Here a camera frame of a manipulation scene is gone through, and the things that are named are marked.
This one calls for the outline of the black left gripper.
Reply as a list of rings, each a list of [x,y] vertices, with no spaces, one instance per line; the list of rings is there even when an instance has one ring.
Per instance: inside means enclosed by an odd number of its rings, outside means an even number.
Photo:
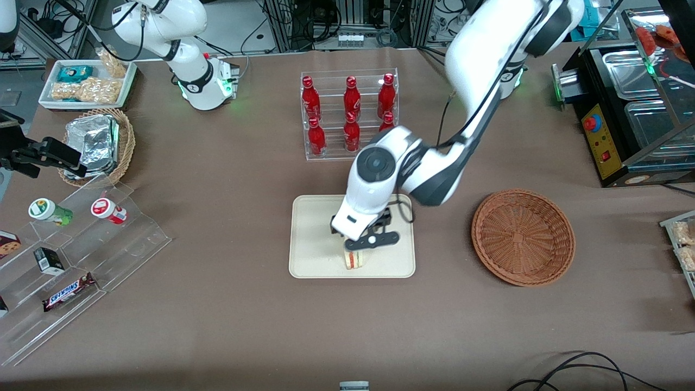
[[[345,250],[348,252],[388,247],[400,241],[398,232],[388,230],[391,220],[390,210],[384,210],[379,216],[354,217],[338,213],[330,220],[330,231],[346,240]]]

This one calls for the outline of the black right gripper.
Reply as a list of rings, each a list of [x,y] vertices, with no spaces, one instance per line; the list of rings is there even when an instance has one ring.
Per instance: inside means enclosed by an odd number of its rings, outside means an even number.
[[[1,166],[5,170],[35,179],[41,171],[35,164],[42,162],[42,155],[59,163],[72,176],[84,178],[87,174],[87,167],[80,163],[81,153],[53,137],[45,137],[42,142],[2,138]]]

